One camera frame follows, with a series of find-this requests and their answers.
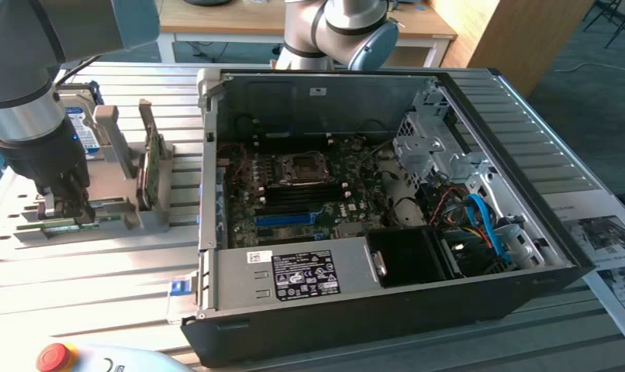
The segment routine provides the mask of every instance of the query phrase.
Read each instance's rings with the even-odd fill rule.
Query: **paper document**
[[[625,207],[603,190],[545,199],[596,265],[584,280],[625,335]]]

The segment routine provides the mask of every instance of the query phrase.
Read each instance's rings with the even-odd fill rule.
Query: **chair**
[[[590,24],[584,28],[584,31],[587,31],[590,29],[590,27],[594,25],[594,23],[596,23],[596,21],[599,20],[599,18],[602,16],[608,16],[606,13],[610,13],[610,16],[608,16],[610,22],[614,23],[614,24],[618,24],[614,21],[614,16],[615,16],[615,14],[618,12],[618,9],[619,9],[619,6],[622,5],[622,3],[623,3],[623,0],[611,0],[610,3],[606,3],[606,2],[602,2],[602,1],[596,0],[596,2],[594,3],[594,7],[596,7],[599,4],[602,4],[600,5],[602,11],[600,11],[600,14],[594,18],[594,20],[590,22]],[[619,25],[619,29],[614,33],[612,39],[610,40],[610,42],[606,45],[606,49],[610,47],[610,45],[616,40],[616,38],[619,37],[619,35],[622,34],[622,32],[624,30],[625,30],[625,20]]]

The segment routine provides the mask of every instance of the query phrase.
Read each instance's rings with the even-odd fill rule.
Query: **wooden table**
[[[158,0],[162,34],[160,52],[162,62],[176,62],[173,43],[177,41],[273,43],[284,42],[285,1],[270,0],[256,4],[249,0],[234,0],[228,5],[201,7],[184,0]],[[425,5],[404,4],[389,12],[405,27],[400,26],[399,48],[425,48],[419,51],[419,66],[439,67],[457,34],[437,12]]]

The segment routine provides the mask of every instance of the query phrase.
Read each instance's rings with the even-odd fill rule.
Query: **blue tab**
[[[173,281],[170,287],[172,296],[186,296],[192,294],[192,281]]]
[[[67,114],[82,114],[83,109],[81,107],[67,107]]]

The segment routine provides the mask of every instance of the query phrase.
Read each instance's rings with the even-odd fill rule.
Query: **blue pcie slot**
[[[298,215],[262,215],[256,218],[256,226],[288,226],[288,225],[310,225],[316,223],[316,215],[304,213]]]

